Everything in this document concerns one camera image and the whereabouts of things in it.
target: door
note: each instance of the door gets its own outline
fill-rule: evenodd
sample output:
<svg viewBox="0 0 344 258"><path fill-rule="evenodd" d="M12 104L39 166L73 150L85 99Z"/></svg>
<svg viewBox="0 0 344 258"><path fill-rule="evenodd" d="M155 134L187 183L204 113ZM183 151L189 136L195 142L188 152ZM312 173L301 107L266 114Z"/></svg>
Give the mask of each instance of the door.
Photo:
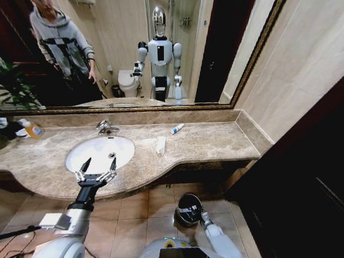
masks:
<svg viewBox="0 0 344 258"><path fill-rule="evenodd" d="M214 0L195 102L218 102L254 0Z"/></svg>

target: sink basin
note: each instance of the sink basin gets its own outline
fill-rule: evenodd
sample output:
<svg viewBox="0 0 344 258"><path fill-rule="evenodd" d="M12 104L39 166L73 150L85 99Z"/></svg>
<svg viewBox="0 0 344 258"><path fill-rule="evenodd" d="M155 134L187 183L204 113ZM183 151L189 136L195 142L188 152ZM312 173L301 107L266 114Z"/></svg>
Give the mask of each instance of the sink basin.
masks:
<svg viewBox="0 0 344 258"><path fill-rule="evenodd" d="M66 167L69 171L79 171L90 157L92 158L86 174L102 174L110 169L114 153L116 169L124 166L134 155L134 143L123 137L99 137L82 142L68 154Z"/></svg>

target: dark wooden door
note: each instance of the dark wooden door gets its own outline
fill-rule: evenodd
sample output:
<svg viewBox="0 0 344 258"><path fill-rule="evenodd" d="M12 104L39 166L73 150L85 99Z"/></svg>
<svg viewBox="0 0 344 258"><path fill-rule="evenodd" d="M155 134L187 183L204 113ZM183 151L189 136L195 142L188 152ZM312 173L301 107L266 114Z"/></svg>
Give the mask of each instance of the dark wooden door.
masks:
<svg viewBox="0 0 344 258"><path fill-rule="evenodd" d="M214 0L195 102L218 102L254 0Z"/></svg>
<svg viewBox="0 0 344 258"><path fill-rule="evenodd" d="M61 75L44 59L31 31L30 0L0 1L0 57L19 65L25 83L35 85L32 90L41 104L69 105L69 90Z"/></svg>
<svg viewBox="0 0 344 258"><path fill-rule="evenodd" d="M262 257L343 257L344 77L227 192Z"/></svg>

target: trash can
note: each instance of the trash can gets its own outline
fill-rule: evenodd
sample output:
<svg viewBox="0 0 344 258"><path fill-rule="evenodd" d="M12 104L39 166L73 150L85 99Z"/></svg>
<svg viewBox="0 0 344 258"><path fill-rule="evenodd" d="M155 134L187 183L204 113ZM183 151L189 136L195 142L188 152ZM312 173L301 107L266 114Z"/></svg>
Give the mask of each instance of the trash can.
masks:
<svg viewBox="0 0 344 258"><path fill-rule="evenodd" d="M192 193L185 193L179 200L175 219L183 227L193 227L200 221L203 206L198 197Z"/></svg>
<svg viewBox="0 0 344 258"><path fill-rule="evenodd" d="M113 95L116 98L124 98L125 97L124 92L120 89L118 84L111 86L111 90L112 90Z"/></svg>

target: hood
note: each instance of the hood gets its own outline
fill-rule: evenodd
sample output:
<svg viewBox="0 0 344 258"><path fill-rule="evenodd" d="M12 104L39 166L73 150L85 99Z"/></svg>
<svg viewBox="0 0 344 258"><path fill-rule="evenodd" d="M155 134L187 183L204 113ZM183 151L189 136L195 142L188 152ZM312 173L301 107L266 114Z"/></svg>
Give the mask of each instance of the hood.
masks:
<svg viewBox="0 0 344 258"><path fill-rule="evenodd" d="M41 16L41 14L38 11L38 8L36 6L33 8L33 12L36 15L36 17L38 18L38 20L42 24L44 24L45 26L48 26L48 27L61 27L61 26L65 26L66 24L68 24L69 21L70 21L70 18L67 15L65 15L61 10L56 9L56 8L54 8L54 9L55 9L55 11L57 13L57 18L56 18L56 21L53 24L51 24L50 22L48 22L46 19L44 19Z"/></svg>

